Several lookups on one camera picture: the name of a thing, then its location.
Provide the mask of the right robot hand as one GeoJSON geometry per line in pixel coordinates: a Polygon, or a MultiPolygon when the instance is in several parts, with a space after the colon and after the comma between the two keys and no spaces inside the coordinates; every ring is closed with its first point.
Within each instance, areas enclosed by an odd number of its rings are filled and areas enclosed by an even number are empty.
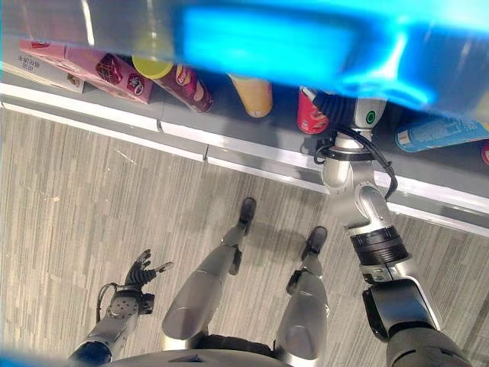
{"type": "Polygon", "coordinates": [[[313,105],[329,120],[329,127],[350,125],[354,121],[357,99],[319,92],[313,105]]]}

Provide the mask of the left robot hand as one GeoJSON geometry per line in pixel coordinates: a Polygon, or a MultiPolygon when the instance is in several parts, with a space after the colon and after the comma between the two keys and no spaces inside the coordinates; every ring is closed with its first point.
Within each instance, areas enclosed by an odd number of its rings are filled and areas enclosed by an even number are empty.
{"type": "Polygon", "coordinates": [[[151,264],[151,250],[144,250],[134,261],[130,267],[126,277],[124,286],[143,287],[150,283],[159,274],[170,270],[173,267],[173,262],[168,261],[156,268],[149,269],[151,264]]]}

